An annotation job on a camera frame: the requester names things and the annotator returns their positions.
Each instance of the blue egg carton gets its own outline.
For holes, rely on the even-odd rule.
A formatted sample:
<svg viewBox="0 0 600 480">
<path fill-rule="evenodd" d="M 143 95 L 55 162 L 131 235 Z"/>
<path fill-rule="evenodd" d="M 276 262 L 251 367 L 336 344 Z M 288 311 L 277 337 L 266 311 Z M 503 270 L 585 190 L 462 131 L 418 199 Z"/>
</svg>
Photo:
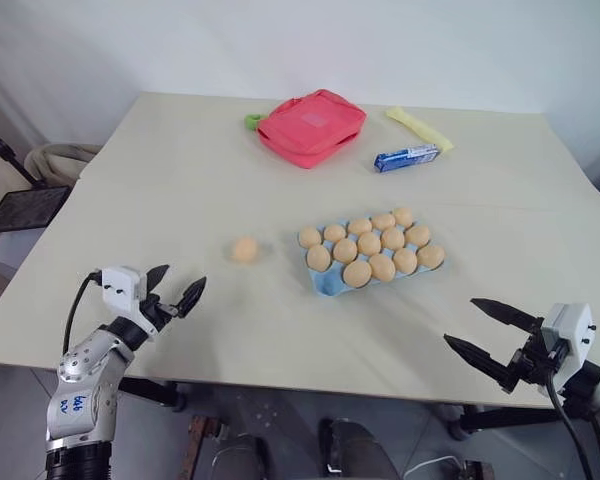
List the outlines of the blue egg carton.
<svg viewBox="0 0 600 480">
<path fill-rule="evenodd" d="M 342 225 L 345 228 L 345 231 L 347 230 L 347 225 L 349 224 L 348 221 L 338 220 L 336 223 Z M 413 224 L 409 228 L 415 227 L 417 224 L 418 224 L 417 221 L 413 222 Z M 407 230 L 407 228 L 403 227 L 402 225 L 396 224 L 395 227 L 400 229 L 403 233 L 405 230 Z M 316 229 L 320 232 L 320 236 L 323 239 L 324 239 L 324 229 L 325 228 L 326 228 L 325 226 L 316 227 Z M 378 236 L 380 236 L 382 233 L 380 230 L 375 229 L 375 228 L 373 229 L 373 232 Z M 356 244 L 358 243 L 358 235 L 355 235 L 353 233 L 347 233 L 346 238 L 349 238 Z M 327 297 L 335 297 L 336 295 L 340 295 L 341 293 L 348 292 L 349 290 L 359 290 L 360 288 L 364 288 L 367 285 L 374 285 L 376 283 L 384 283 L 376 278 L 371 277 L 371 280 L 369 280 L 366 283 L 366 285 L 363 285 L 362 287 L 359 287 L 359 288 L 350 287 L 342 279 L 342 274 L 347 265 L 342 262 L 338 262 L 337 260 L 335 260 L 333 258 L 334 243 L 330 242 L 328 240 L 323 240 L 322 245 L 324 245 L 324 247 L 327 250 L 329 250 L 329 252 L 331 253 L 331 258 L 332 258 L 331 266 L 329 266 L 329 268 L 327 270 L 325 270 L 324 272 L 318 272 L 317 270 L 313 270 L 307 266 L 307 270 L 309 270 L 309 276 L 311 277 L 311 282 L 313 283 L 313 289 L 317 294 L 325 295 Z M 407 243 L 404 246 L 404 248 L 408 248 L 413 253 L 416 253 L 416 251 L 418 250 L 418 247 L 416 245 L 413 245 L 412 243 Z M 306 265 L 308 249 L 306 249 L 302 246 L 300 246 L 300 249 L 304 253 L 303 260 Z M 393 259 L 393 254 L 394 254 L 393 250 L 384 248 L 384 249 L 382 249 L 382 251 L 380 253 L 386 255 L 390 259 Z M 369 256 L 363 255 L 362 253 L 358 253 L 358 256 L 355 258 L 355 260 L 368 260 L 368 259 L 369 259 Z M 437 270 L 438 268 L 442 267 L 442 265 L 444 265 L 444 261 L 440 264 L 440 266 L 438 266 L 434 270 Z M 404 277 L 413 277 L 413 276 L 417 275 L 418 273 L 429 272 L 431 270 L 432 269 L 429 267 L 425 267 L 423 265 L 418 265 L 416 267 L 416 270 L 413 273 L 407 275 L 406 273 L 402 273 L 401 271 L 396 269 L 396 276 L 394 277 L 394 279 L 392 281 L 397 280 L 399 278 L 404 278 Z"/>
</svg>

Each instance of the white wall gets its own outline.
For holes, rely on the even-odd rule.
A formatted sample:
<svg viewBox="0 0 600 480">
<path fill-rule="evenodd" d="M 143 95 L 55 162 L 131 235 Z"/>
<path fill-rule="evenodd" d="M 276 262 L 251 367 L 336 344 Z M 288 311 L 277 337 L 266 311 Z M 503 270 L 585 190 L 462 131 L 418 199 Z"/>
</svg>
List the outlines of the white wall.
<svg viewBox="0 0 600 480">
<path fill-rule="evenodd" d="M 0 0 L 0 104 L 34 143 L 104 142 L 141 90 L 319 87 L 546 112 L 600 185 L 600 0 Z"/>
</svg>

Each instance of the beige table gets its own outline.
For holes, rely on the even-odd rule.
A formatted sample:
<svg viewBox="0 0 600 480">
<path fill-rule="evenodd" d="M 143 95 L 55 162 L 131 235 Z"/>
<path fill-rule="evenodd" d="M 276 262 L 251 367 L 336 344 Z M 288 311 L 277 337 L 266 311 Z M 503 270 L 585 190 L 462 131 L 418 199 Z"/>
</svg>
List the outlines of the beige table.
<svg viewBox="0 0 600 480">
<path fill-rule="evenodd" d="M 410 109 L 456 149 L 380 175 L 376 153 L 417 143 L 382 107 L 365 107 L 360 138 L 305 171 L 242 126 L 245 113 L 275 103 L 140 97 L 0 300 L 0 362 L 55 366 L 66 314 L 93 268 L 170 263 L 159 288 L 167 299 L 203 274 L 207 290 L 189 318 L 138 352 L 132 375 L 546 405 L 527 385 L 502 393 L 446 346 L 445 332 L 506 362 L 525 340 L 474 308 L 474 296 L 537 315 L 589 302 L 599 325 L 590 358 L 600 364 L 600 195 L 541 116 Z M 448 252 L 444 267 L 315 295 L 295 232 L 397 205 L 430 225 Z M 269 254 L 236 266 L 226 247 L 247 233 Z M 92 288 L 73 338 L 110 320 Z"/>
</svg>

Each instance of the black cable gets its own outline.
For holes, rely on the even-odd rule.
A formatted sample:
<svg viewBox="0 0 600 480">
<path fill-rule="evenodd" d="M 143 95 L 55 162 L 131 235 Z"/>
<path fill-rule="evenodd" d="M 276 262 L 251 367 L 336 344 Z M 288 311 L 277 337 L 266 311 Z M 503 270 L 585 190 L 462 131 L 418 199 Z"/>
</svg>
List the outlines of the black cable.
<svg viewBox="0 0 600 480">
<path fill-rule="evenodd" d="M 82 299 L 82 295 L 84 295 L 84 291 L 87 289 L 90 281 L 96 281 L 98 284 L 102 283 L 102 273 L 101 272 L 91 272 L 89 275 L 85 277 L 78 289 L 78 293 L 76 294 L 76 298 L 73 300 L 73 305 L 71 305 L 71 310 L 69 310 L 69 316 L 67 317 L 67 324 L 64 327 L 64 340 L 62 341 L 62 355 L 67 353 L 69 350 L 69 340 L 71 339 L 71 327 L 73 326 L 73 317 L 76 314 L 76 310 L 78 308 L 78 304 Z"/>
<path fill-rule="evenodd" d="M 578 457 L 580 458 L 580 463 L 582 464 L 582 471 L 584 472 L 584 476 L 587 480 L 593 480 L 593 473 L 591 472 L 591 466 L 589 466 L 589 459 L 587 458 L 587 454 L 584 451 L 582 442 L 578 437 L 576 429 L 573 427 L 573 423 L 571 423 L 571 420 L 569 420 L 569 417 L 562 408 L 562 405 L 560 405 L 560 399 L 558 398 L 556 387 L 553 384 L 553 375 L 554 374 L 552 371 L 547 372 L 546 387 L 547 392 L 549 392 L 549 398 L 551 399 L 551 403 L 553 403 L 553 408 L 556 409 L 556 412 L 558 412 L 558 415 L 562 419 L 565 427 L 567 427 L 569 435 L 571 435 L 571 438 L 573 439 L 573 443 L 575 443 L 576 445 L 576 450 L 578 451 Z"/>
</svg>

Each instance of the egg carton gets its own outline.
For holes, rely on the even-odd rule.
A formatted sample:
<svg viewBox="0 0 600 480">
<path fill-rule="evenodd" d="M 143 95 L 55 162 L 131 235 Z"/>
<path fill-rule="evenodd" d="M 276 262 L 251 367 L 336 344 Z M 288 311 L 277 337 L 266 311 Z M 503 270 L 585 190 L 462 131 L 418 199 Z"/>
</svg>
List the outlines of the egg carton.
<svg viewBox="0 0 600 480">
<path fill-rule="evenodd" d="M 347 226 L 348 226 L 349 222 L 347 220 L 338 220 L 335 223 L 342 225 L 344 227 L 345 231 L 347 232 L 347 235 L 345 238 L 349 238 L 357 245 L 359 236 L 354 233 L 348 232 Z M 413 228 L 419 224 L 420 224 L 420 222 L 414 221 L 409 227 L 405 227 L 405 226 L 398 225 L 398 224 L 396 224 L 395 227 L 398 228 L 399 230 L 401 230 L 402 233 L 404 234 L 404 232 L 406 230 Z M 338 260 L 336 260 L 334 258 L 333 247 L 335 246 L 335 243 L 324 239 L 324 229 L 325 228 L 326 228 L 326 226 L 317 226 L 316 227 L 318 232 L 320 232 L 321 238 L 323 239 L 322 245 L 324 247 L 326 247 L 326 249 L 329 251 L 329 253 L 331 254 L 331 259 L 332 259 L 331 265 L 324 272 L 319 272 L 317 270 L 314 270 L 307 265 L 306 259 L 307 259 L 307 252 L 309 251 L 309 249 L 304 248 L 299 244 L 300 249 L 303 251 L 303 259 L 304 259 L 305 265 L 307 266 L 307 270 L 309 271 L 309 276 L 311 277 L 313 289 L 319 295 L 324 295 L 327 297 L 335 297 L 337 295 L 340 295 L 341 293 L 348 292 L 350 290 L 359 290 L 361 288 L 365 288 L 368 285 L 375 285 L 378 283 L 391 283 L 400 278 L 413 277 L 419 273 L 429 272 L 432 270 L 438 270 L 444 265 L 444 260 L 442 261 L 442 263 L 440 265 L 438 265 L 436 268 L 433 268 L 433 269 L 429 268 L 425 265 L 418 264 L 415 271 L 413 271 L 410 274 L 403 273 L 403 272 L 399 271 L 398 269 L 396 269 L 395 277 L 393 278 L 393 280 L 391 280 L 391 282 L 382 282 L 382 281 L 374 278 L 372 275 L 371 279 L 365 285 L 363 285 L 361 287 L 357 287 L 357 288 L 351 287 L 351 286 L 347 285 L 343 280 L 343 273 L 344 273 L 344 269 L 347 267 L 347 264 L 339 262 Z M 380 237 L 382 235 L 382 231 L 377 228 L 373 228 L 372 232 L 374 232 L 378 237 Z M 418 247 L 417 245 L 414 245 L 412 243 L 406 243 L 404 245 L 404 248 L 407 248 L 407 249 L 411 250 L 413 253 L 416 253 L 420 248 L 423 248 L 424 246 L 427 246 L 427 245 L 431 245 L 431 239 L 429 239 L 429 241 L 426 243 L 426 245 L 423 245 L 422 247 Z M 390 250 L 388 248 L 383 248 L 379 253 L 386 255 L 390 259 L 393 259 L 393 254 L 394 254 L 393 250 Z M 370 258 L 369 255 L 365 255 L 361 252 L 358 252 L 358 254 L 354 260 L 368 261 L 369 258 Z"/>
</svg>

